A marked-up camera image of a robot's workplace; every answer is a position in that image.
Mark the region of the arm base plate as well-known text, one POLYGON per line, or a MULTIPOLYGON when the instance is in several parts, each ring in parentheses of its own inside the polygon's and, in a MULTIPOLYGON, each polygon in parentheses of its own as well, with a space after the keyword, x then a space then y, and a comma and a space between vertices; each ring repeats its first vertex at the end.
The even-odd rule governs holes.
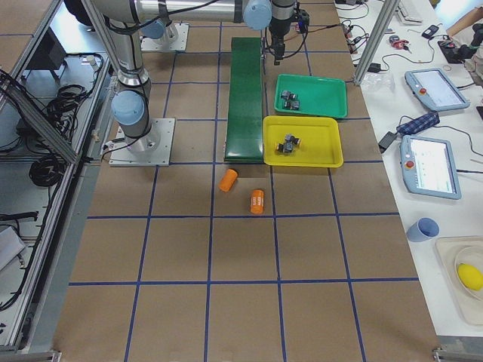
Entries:
POLYGON ((144 53, 180 53, 186 51, 189 33, 188 23, 172 23, 165 29, 161 38, 141 36, 141 49, 144 53))
POLYGON ((125 140, 124 131, 118 126, 120 143, 111 147, 109 165, 112 167, 168 166, 174 137, 174 118, 151 118, 150 132, 136 142, 125 140))

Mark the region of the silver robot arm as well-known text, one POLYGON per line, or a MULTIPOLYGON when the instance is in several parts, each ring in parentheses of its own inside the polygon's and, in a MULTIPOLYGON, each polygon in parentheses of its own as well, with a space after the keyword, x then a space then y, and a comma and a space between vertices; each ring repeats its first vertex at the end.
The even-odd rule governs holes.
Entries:
POLYGON ((65 6, 80 23, 105 34, 103 42, 118 65, 112 115, 124 133, 125 150, 139 156, 155 152, 163 140, 149 116, 151 80, 141 36, 163 38, 172 21, 184 16, 261 30, 272 22, 275 9, 270 1, 67 1, 65 6))
POLYGON ((285 36, 290 32, 291 24, 295 19, 295 4, 294 0, 272 1, 272 19, 269 31, 275 66, 280 64, 285 55, 285 36))

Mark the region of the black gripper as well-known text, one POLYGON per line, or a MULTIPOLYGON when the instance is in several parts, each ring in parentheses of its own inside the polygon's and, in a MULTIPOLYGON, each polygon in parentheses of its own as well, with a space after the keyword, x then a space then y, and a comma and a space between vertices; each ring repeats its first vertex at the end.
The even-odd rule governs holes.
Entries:
POLYGON ((285 55, 285 42, 283 35, 272 34, 272 50, 274 53, 274 64, 279 65, 285 55))

